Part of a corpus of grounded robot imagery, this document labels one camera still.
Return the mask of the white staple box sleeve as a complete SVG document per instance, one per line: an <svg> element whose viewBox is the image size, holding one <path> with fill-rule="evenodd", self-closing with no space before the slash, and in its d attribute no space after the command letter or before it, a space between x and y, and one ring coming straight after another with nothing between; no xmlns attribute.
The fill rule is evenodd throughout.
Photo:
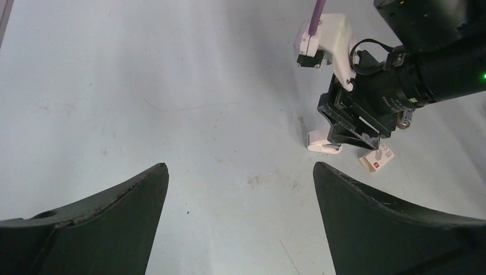
<svg viewBox="0 0 486 275"><path fill-rule="evenodd" d="M391 148L382 143L377 150L367 152L359 160L368 172L376 172L382 169L394 156Z"/></svg>

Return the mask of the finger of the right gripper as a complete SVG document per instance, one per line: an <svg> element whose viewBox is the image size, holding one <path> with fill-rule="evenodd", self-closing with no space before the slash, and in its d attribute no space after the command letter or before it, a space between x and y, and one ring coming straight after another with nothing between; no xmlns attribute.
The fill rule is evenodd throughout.
<svg viewBox="0 0 486 275"><path fill-rule="evenodd" d="M326 115L330 123L328 141L331 143L348 144L368 150L377 150L380 144L380 135L371 126L360 119L349 122L342 117Z"/></svg>

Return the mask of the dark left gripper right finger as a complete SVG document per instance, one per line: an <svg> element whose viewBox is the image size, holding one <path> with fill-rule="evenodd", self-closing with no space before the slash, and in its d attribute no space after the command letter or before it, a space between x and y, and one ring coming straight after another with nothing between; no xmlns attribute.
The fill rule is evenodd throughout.
<svg viewBox="0 0 486 275"><path fill-rule="evenodd" d="M448 214L313 168L337 274L484 274L485 220Z"/></svg>

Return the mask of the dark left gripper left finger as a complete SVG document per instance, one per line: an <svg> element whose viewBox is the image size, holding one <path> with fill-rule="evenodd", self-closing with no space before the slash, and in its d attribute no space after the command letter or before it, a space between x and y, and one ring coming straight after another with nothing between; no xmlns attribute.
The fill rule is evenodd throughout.
<svg viewBox="0 0 486 275"><path fill-rule="evenodd" d="M2 274L145 274L169 182L158 163L29 219L1 222Z"/></svg>

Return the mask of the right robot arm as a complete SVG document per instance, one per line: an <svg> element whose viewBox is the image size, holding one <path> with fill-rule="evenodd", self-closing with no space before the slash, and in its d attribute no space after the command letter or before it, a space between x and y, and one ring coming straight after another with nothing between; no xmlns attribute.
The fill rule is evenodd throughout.
<svg viewBox="0 0 486 275"><path fill-rule="evenodd" d="M318 1L301 56L332 64L318 111L328 141L370 151L407 128L416 109L485 91L484 1L375 1L400 46L377 61L355 41L344 14ZM337 274L484 274L485 220L428 209L363 184L327 163L313 169L316 196Z"/></svg>

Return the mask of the small beige brown stapler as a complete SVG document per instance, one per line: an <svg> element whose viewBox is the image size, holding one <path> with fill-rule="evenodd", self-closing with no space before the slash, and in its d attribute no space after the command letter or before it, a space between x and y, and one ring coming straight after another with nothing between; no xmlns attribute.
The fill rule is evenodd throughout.
<svg viewBox="0 0 486 275"><path fill-rule="evenodd" d="M396 127L399 129L408 129L411 125L412 116L413 110L411 109L398 113Z"/></svg>

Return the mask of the white stapler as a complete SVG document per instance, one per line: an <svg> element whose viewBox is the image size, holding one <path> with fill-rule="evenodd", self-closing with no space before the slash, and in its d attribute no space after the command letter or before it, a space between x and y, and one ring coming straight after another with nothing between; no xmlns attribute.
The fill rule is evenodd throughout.
<svg viewBox="0 0 486 275"><path fill-rule="evenodd" d="M325 154L338 154L342 146L328 140L329 129L315 130L307 133L307 150Z"/></svg>

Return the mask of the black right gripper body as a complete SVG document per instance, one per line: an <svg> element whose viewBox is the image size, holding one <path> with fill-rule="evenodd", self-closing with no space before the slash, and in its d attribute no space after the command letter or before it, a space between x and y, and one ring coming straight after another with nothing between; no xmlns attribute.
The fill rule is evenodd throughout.
<svg viewBox="0 0 486 275"><path fill-rule="evenodd" d="M397 128L397 114L422 106L420 78L410 54L394 50L387 59L377 61L368 51L356 50L358 70L351 80L354 88L345 90L336 76L327 93L321 95L318 111L326 118L342 117L349 122L360 119L375 129L380 138L389 138Z"/></svg>

